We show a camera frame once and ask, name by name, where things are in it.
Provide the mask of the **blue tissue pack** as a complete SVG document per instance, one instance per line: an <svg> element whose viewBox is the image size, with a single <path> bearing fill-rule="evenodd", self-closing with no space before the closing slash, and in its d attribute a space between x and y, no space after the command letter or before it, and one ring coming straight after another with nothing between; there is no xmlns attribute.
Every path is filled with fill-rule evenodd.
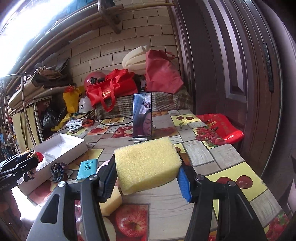
<svg viewBox="0 0 296 241"><path fill-rule="evenodd" d="M88 178L91 175L96 174L98 166L97 159L90 159L80 163L76 181L80 182Z"/></svg>

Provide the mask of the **large yellow sponge block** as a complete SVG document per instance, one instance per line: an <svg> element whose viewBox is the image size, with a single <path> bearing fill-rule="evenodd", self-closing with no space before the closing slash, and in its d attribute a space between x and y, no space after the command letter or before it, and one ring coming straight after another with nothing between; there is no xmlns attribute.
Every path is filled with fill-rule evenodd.
<svg viewBox="0 0 296 241"><path fill-rule="evenodd" d="M171 182L182 165L181 158L168 137L116 149L114 156L123 195Z"/></svg>

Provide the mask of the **metal shelf with curtain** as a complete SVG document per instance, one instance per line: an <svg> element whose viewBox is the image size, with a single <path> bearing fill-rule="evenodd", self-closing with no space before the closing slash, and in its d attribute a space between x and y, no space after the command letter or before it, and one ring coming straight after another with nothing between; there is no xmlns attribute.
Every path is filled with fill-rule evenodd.
<svg viewBox="0 0 296 241"><path fill-rule="evenodd" d="M8 99L8 117L12 121L15 147L19 152L25 152L40 144L55 128L42 128L47 108L59 113L59 123L66 116L67 108L62 93L69 85L75 85L69 74L42 70L29 75Z"/></svg>

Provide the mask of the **white helmet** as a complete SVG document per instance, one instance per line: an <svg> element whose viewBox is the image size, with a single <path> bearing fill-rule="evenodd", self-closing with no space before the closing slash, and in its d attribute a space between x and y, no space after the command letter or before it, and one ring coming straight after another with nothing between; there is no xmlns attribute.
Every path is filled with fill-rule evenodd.
<svg viewBox="0 0 296 241"><path fill-rule="evenodd" d="M90 99L86 96L80 99L78 106L79 113L88 113L93 110Z"/></svg>

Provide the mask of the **black plastic bag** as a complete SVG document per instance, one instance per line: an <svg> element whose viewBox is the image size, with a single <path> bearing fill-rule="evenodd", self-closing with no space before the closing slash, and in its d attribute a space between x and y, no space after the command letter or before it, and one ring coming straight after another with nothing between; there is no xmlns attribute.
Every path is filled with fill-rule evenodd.
<svg viewBox="0 0 296 241"><path fill-rule="evenodd" d="M44 112L42 128L54 128L59 123L59 113L52 110L51 108L47 108Z"/></svg>

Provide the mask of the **smartphone on stand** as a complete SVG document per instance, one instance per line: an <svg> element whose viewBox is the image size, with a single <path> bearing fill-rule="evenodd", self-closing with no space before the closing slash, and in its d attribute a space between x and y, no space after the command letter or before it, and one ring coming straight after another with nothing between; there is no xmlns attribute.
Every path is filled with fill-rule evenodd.
<svg viewBox="0 0 296 241"><path fill-rule="evenodd" d="M152 93L140 92L133 95L133 130L134 138L152 137Z"/></svg>

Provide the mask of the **white shallow box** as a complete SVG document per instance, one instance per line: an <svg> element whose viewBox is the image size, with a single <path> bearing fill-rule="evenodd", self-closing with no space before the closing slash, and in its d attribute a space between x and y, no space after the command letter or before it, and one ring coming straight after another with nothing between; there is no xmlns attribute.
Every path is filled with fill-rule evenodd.
<svg viewBox="0 0 296 241"><path fill-rule="evenodd" d="M86 142L82 138L74 137L67 134L58 134L41 144L33 147L33 150L40 152L44 158L37 166L37 173L33 180L18 181L18 188L28 196L37 187L51 178L51 166L57 162L70 164L72 161L87 152Z"/></svg>

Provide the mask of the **red plastic bag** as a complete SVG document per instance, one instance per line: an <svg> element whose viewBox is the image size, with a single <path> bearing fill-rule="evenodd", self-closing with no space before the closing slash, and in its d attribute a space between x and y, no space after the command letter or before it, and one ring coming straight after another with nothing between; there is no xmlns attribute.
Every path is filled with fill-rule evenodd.
<svg viewBox="0 0 296 241"><path fill-rule="evenodd" d="M197 140L205 142L208 147L236 144L244 138L244 133L223 114L201 114L197 117L206 125L196 128Z"/></svg>

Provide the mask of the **plaid cloth covered box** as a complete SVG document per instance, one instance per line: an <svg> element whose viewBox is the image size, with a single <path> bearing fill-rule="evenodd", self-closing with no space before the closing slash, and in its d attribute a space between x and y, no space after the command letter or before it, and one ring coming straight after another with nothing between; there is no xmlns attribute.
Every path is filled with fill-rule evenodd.
<svg viewBox="0 0 296 241"><path fill-rule="evenodd" d="M166 111L175 109L193 110L193 99L183 86L177 93L169 94L164 92L152 92L152 111ZM120 116L132 116L133 95L123 96L116 99L112 111L107 112L101 104L95 108L95 118L97 120L115 118Z"/></svg>

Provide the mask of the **red plush apple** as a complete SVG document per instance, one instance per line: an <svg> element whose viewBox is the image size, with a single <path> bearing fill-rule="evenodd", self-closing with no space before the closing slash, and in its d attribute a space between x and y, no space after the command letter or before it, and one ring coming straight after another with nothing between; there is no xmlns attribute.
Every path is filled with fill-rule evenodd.
<svg viewBox="0 0 296 241"><path fill-rule="evenodd" d="M43 156L42 153L40 153L40 152L34 152L34 155L35 155L36 158L38 159L38 162L39 162L39 163L43 161L44 156Z"/></svg>

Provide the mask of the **cream foam roll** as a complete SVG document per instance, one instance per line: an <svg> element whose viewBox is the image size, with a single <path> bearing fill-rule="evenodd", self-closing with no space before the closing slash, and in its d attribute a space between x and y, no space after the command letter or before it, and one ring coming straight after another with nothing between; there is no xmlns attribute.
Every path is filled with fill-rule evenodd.
<svg viewBox="0 0 296 241"><path fill-rule="evenodd" d="M146 73L146 53L150 50L149 45L139 46L128 52L123 60L122 67L137 75Z"/></svg>

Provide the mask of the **red tote bag gold print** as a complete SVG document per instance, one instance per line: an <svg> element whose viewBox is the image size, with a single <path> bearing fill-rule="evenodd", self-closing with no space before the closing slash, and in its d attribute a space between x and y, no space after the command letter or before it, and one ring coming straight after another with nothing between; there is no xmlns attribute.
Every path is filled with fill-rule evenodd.
<svg viewBox="0 0 296 241"><path fill-rule="evenodd" d="M105 80L91 84L86 89L86 96L90 99L93 108L101 104L105 111L110 112L117 97L133 95L137 93L137 85L134 81L135 74L128 69L115 69L106 75Z"/></svg>

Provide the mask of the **yellow shopping bag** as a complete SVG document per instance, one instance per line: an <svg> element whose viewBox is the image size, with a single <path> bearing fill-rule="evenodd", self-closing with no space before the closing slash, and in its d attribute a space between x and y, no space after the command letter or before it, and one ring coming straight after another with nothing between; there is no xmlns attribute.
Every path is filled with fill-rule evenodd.
<svg viewBox="0 0 296 241"><path fill-rule="evenodd" d="M78 111L79 101L84 96L84 94L84 86L75 87L69 85L66 87L63 93L63 99L65 101L68 113L76 113Z"/></svg>

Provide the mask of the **dark wooden door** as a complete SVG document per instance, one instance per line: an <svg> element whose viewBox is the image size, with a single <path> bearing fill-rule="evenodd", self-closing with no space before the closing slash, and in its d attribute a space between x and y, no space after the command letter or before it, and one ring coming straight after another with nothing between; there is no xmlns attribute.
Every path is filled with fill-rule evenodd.
<svg viewBox="0 0 296 241"><path fill-rule="evenodd" d="M197 114L221 113L264 179L292 168L295 42L270 1L175 1L182 75Z"/></svg>

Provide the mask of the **small yellow sponge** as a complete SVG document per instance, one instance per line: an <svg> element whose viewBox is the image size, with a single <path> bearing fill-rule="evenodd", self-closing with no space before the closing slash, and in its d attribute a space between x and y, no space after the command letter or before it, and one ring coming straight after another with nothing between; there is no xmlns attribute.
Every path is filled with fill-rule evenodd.
<svg viewBox="0 0 296 241"><path fill-rule="evenodd" d="M111 197L105 203L100 203L102 216L110 216L122 204L122 196L117 186L114 186Z"/></svg>

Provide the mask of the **red nonwoven bag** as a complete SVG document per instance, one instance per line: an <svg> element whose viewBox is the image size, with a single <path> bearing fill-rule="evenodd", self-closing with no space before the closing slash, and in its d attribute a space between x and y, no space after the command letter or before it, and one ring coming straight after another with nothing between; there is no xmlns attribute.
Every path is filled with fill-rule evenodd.
<svg viewBox="0 0 296 241"><path fill-rule="evenodd" d="M163 50L149 50L146 54L146 91L177 93L183 81L172 60L175 55Z"/></svg>

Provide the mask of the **red helmet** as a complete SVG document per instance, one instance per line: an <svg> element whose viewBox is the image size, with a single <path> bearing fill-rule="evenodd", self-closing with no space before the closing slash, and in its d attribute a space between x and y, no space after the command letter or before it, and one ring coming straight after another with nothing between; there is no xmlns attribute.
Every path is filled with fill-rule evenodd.
<svg viewBox="0 0 296 241"><path fill-rule="evenodd" d="M97 84L105 80L106 74L101 71L94 71L88 74L84 79L84 88L87 90L89 85Z"/></svg>

